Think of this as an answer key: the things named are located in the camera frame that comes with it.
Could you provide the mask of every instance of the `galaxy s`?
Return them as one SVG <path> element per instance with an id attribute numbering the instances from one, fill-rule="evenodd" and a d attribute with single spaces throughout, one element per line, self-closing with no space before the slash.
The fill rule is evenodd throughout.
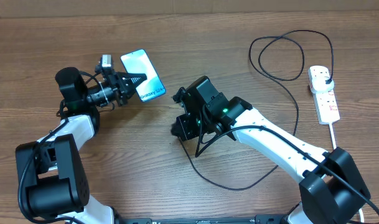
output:
<path id="1" fill-rule="evenodd" d="M 120 59 L 128 73 L 146 74 L 147 79 L 136 88 L 141 101 L 145 102 L 166 93 L 144 49 L 123 55 Z"/>

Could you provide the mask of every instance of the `phone screen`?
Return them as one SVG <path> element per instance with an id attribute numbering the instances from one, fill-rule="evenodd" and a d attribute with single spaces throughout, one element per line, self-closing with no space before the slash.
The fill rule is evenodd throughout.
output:
<path id="1" fill-rule="evenodd" d="M 166 93 L 144 49 L 123 55 L 120 59 L 128 73 L 146 74 L 147 79 L 136 88 L 141 101 L 148 101 Z"/>

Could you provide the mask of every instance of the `wooden table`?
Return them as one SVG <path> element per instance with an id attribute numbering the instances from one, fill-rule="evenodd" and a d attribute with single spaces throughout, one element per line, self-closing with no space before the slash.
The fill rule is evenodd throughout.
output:
<path id="1" fill-rule="evenodd" d="M 335 93 L 341 120 L 337 145 L 347 150 L 379 206 L 379 11 L 212 14 L 190 16 L 106 16 L 0 19 L 0 223 L 27 223 L 17 206 L 14 150 L 58 125 L 62 96 L 54 80 L 64 67 L 92 72 L 101 54 L 119 56 L 146 49 L 167 94 L 101 114 L 101 129 L 80 150 L 91 193 L 124 217 L 251 217 L 284 213 L 300 201 L 299 189 L 280 168 L 243 192 L 219 189 L 191 168 L 171 123 L 184 110 L 171 96 L 202 75 L 227 98 L 242 97 L 269 120 L 292 132 L 295 109 L 277 84 L 251 68 L 253 39 L 294 29 L 328 35 L 335 52 Z M 311 65 L 330 67 L 329 45 L 316 34 L 291 35 Z M 267 41 L 255 44 L 255 56 Z M 293 77 L 301 54 L 292 43 L 273 44 L 264 67 Z M 307 74 L 284 83 L 300 107 L 297 137 L 332 150 L 329 129 L 319 125 Z M 195 140 L 186 143 L 193 157 Z M 256 150 L 224 138 L 199 158 L 199 171 L 230 187 L 252 184 L 274 167 Z M 366 221 L 377 220 L 365 206 Z"/>

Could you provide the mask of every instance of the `plug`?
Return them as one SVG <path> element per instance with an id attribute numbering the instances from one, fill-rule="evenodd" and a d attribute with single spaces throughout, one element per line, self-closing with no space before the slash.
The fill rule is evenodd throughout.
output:
<path id="1" fill-rule="evenodd" d="M 309 87 L 312 93 L 325 93 L 333 90 L 334 81 L 330 79 L 329 69 L 320 65 L 311 66 L 308 70 Z"/>

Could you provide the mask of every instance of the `power strip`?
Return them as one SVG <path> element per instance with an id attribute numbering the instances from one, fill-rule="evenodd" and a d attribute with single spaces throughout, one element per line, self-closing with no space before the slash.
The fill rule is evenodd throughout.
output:
<path id="1" fill-rule="evenodd" d="M 324 80 L 325 77 L 330 77 L 329 70 L 319 65 L 312 66 L 308 70 L 308 77 L 310 88 L 313 89 L 312 83 L 315 83 L 315 80 Z M 319 124 L 333 124 L 340 119 L 333 89 L 326 86 L 324 91 L 322 90 L 312 95 Z"/>

